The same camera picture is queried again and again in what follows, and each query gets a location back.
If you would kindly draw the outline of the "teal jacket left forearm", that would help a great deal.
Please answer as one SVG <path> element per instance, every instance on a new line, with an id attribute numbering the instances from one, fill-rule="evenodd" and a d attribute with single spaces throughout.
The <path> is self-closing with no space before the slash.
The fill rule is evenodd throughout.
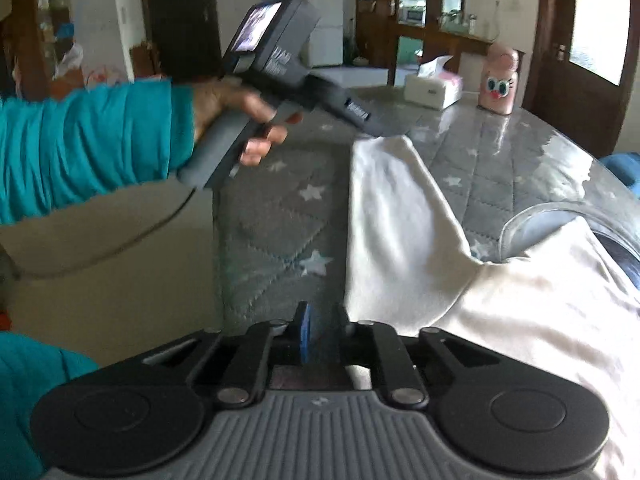
<path id="1" fill-rule="evenodd" d="M 193 92 L 168 80 L 1 103 L 1 222 L 167 179 L 194 148 Z"/>

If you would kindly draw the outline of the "person left hand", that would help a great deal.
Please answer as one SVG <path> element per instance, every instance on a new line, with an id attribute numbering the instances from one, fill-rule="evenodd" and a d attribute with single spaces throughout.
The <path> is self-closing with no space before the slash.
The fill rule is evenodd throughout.
<path id="1" fill-rule="evenodd" d="M 303 120 L 299 112 L 276 121 L 276 110 L 250 89 L 230 81 L 209 79 L 192 84 L 194 144 L 198 145 L 211 125 L 227 110 L 239 110 L 258 124 L 264 132 L 250 138 L 245 144 L 239 162 L 243 166 L 257 166 L 268 155 L 273 145 L 282 144 L 288 137 L 287 125 Z"/>

